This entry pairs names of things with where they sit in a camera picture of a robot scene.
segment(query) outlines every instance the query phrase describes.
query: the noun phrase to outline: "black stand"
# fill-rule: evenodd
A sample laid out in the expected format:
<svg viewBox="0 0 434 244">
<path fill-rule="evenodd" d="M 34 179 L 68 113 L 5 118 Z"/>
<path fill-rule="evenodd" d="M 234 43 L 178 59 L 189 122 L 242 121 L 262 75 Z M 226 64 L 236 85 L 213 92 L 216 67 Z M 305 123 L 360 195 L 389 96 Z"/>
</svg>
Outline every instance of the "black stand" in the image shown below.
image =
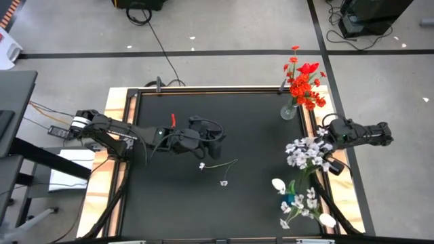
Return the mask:
<svg viewBox="0 0 434 244">
<path fill-rule="evenodd" d="M 90 177 L 90 169 L 73 163 L 68 159 L 64 159 L 53 153 L 47 152 L 46 150 L 21 140 L 20 138 L 14 139 L 9 153 L 22 155 L 25 159 L 84 180 L 88 180 Z M 28 183 L 29 178 L 21 176 L 22 175 L 20 175 L 19 179 L 21 178 L 20 180 L 22 180 L 22 183 Z"/>
</svg>

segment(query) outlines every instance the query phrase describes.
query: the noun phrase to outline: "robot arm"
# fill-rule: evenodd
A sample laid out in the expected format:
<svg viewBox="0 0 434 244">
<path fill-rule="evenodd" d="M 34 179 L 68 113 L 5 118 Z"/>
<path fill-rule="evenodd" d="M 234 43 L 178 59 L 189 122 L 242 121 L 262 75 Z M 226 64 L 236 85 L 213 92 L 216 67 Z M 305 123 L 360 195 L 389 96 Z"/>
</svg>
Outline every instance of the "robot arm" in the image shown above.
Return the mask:
<svg viewBox="0 0 434 244">
<path fill-rule="evenodd" d="M 216 122 L 198 116 L 189 118 L 189 128 L 172 127 L 141 128 L 129 123 L 108 118 L 96 110 L 79 110 L 69 131 L 74 138 L 92 138 L 107 148 L 108 155 L 122 161 L 130 159 L 130 148 L 124 140 L 116 140 L 109 134 L 118 135 L 143 143 L 154 151 L 172 151 L 176 154 L 192 152 L 200 159 L 205 150 L 213 159 L 220 158 L 223 128 Z M 196 151 L 202 150 L 202 156 Z"/>
</svg>

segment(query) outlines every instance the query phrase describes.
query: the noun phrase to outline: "gray concrete floor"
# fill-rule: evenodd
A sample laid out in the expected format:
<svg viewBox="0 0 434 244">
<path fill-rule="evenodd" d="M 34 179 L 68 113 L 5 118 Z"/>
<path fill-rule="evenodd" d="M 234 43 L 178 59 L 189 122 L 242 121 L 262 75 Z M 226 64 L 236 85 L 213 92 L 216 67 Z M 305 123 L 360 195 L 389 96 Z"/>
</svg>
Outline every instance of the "gray concrete floor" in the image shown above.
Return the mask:
<svg viewBox="0 0 434 244">
<path fill-rule="evenodd" d="M 328 5 L 314 0 L 323 34 L 329 25 Z M 393 25 L 394 33 L 374 49 L 434 49 L 434 28 L 421 28 L 421 18 L 432 16 L 434 4 L 415 0 Z M 289 49 L 319 50 L 305 0 L 171 0 L 155 12 L 152 24 L 168 51 Z M 110 1 L 27 0 L 10 34 L 27 54 L 86 52 L 159 52 L 147 26 L 128 22 L 123 10 Z M 370 44 L 361 37 L 356 45 Z M 346 44 L 326 42 L 328 49 Z M 208 56 L 170 58 L 187 85 L 277 85 L 287 56 Z M 332 68 L 347 117 L 362 124 L 386 121 L 395 137 L 386 148 L 360 146 L 357 160 L 376 234 L 434 239 L 434 191 L 431 161 L 434 118 L 434 55 L 331 56 Z M 320 62 L 321 56 L 301 56 L 301 62 Z M 53 109 L 74 113 L 83 108 L 103 111 L 110 87 L 142 86 L 160 76 L 175 78 L 165 58 L 71 58 L 19 60 L 14 70 L 37 70 L 32 100 Z M 429 102 L 422 98 L 432 99 Z M 29 108 L 26 117 L 46 126 L 62 126 Z M 23 121 L 18 136 L 38 146 L 61 146 L 62 141 Z M 16 190 L 18 200 L 22 190 Z M 66 232 L 79 211 L 83 194 L 69 198 L 39 199 L 37 214 L 59 205 L 26 235 L 24 243 L 45 243 Z M 17 207 L 11 207 L 12 220 Z M 74 230 L 66 239 L 73 239 Z"/>
</svg>

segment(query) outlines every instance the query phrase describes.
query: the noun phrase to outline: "vase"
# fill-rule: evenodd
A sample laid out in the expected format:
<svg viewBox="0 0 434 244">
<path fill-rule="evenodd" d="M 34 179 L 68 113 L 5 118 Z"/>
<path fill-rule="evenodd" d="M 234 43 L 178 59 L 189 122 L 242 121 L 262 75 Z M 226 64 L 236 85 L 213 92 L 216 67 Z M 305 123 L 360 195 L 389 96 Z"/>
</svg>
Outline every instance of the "vase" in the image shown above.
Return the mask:
<svg viewBox="0 0 434 244">
<path fill-rule="evenodd" d="M 296 102 L 294 103 L 294 101 L 295 99 L 291 97 L 291 99 L 285 105 L 283 105 L 282 109 L 280 110 L 280 116 L 282 119 L 289 121 L 296 116 L 298 104 Z"/>
</svg>

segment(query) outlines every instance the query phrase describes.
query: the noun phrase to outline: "small white flower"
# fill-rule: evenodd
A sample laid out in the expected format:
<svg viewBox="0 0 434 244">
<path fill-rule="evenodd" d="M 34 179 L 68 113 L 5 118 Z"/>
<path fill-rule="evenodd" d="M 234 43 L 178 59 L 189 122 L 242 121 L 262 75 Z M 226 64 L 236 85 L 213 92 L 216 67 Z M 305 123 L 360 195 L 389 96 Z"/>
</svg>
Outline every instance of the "small white flower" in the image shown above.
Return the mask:
<svg viewBox="0 0 434 244">
<path fill-rule="evenodd" d="M 325 163 L 323 163 L 323 171 L 324 172 L 327 172 L 328 171 L 328 168 L 330 168 L 330 164 L 328 163 L 328 162 L 325 162 Z"/>
<path fill-rule="evenodd" d="M 289 229 L 290 226 L 288 225 L 288 223 L 285 220 L 280 219 L 280 225 L 282 226 L 282 228 L 284 228 L 285 230 Z"/>
<path fill-rule="evenodd" d="M 307 189 L 307 197 L 310 199 L 315 198 L 315 189 L 311 187 L 310 189 Z"/>
<path fill-rule="evenodd" d="M 335 219 L 332 216 L 330 216 L 329 214 L 327 214 L 327 213 L 322 213 L 319 216 L 319 221 L 323 225 L 325 225 L 327 227 L 330 227 L 330 228 L 333 228 L 336 225 Z"/>
<path fill-rule="evenodd" d="M 291 205 L 293 205 L 299 209 L 303 209 L 304 208 L 303 199 L 304 199 L 303 195 L 296 195 L 294 197 L 294 202 L 292 202 Z"/>
<path fill-rule="evenodd" d="M 288 145 L 286 145 L 285 153 L 290 154 L 290 153 L 294 152 L 294 150 L 296 150 L 296 145 L 288 144 Z"/>
<path fill-rule="evenodd" d="M 296 146 L 304 146 L 306 144 L 306 139 L 301 139 L 301 140 L 299 140 L 299 139 L 296 139 L 295 141 L 294 141 L 294 145 L 296 145 Z"/>
<path fill-rule="evenodd" d="M 291 207 L 288 206 L 288 204 L 285 201 L 282 202 L 280 208 L 282 209 L 284 214 L 288 214 L 291 211 Z"/>
<path fill-rule="evenodd" d="M 318 155 L 319 151 L 318 150 L 313 150 L 313 149 L 308 149 L 308 151 L 306 151 L 306 156 L 309 157 L 316 157 Z"/>
<path fill-rule="evenodd" d="M 327 150 L 332 150 L 332 149 L 333 149 L 333 146 L 330 145 L 330 144 L 328 144 L 328 143 L 326 143 L 326 144 L 324 144 L 324 146 L 322 146 L 321 148 L 325 148 L 325 149 L 327 149 Z"/>
<path fill-rule="evenodd" d="M 317 199 L 307 199 L 307 207 L 310 209 L 316 209 L 318 207 Z"/>
<path fill-rule="evenodd" d="M 324 135 L 328 134 L 328 130 L 323 129 L 323 128 L 320 127 L 317 130 L 317 134 L 318 134 L 318 136 L 324 136 Z"/>
<path fill-rule="evenodd" d="M 286 186 L 285 186 L 285 182 L 283 182 L 283 180 L 275 178 L 275 179 L 271 180 L 271 184 L 273 184 L 274 188 L 276 188 L 276 190 L 279 191 L 279 194 L 281 194 L 281 195 L 285 194 Z"/>
<path fill-rule="evenodd" d="M 304 153 L 301 151 L 301 149 L 299 149 L 299 148 L 297 148 L 297 150 L 295 150 L 293 153 L 292 153 L 292 156 L 294 156 L 294 157 L 299 157 L 300 155 L 303 155 Z"/>
<path fill-rule="evenodd" d="M 321 157 L 314 157 L 312 159 L 313 165 L 322 165 L 323 164 L 323 158 Z"/>
</svg>

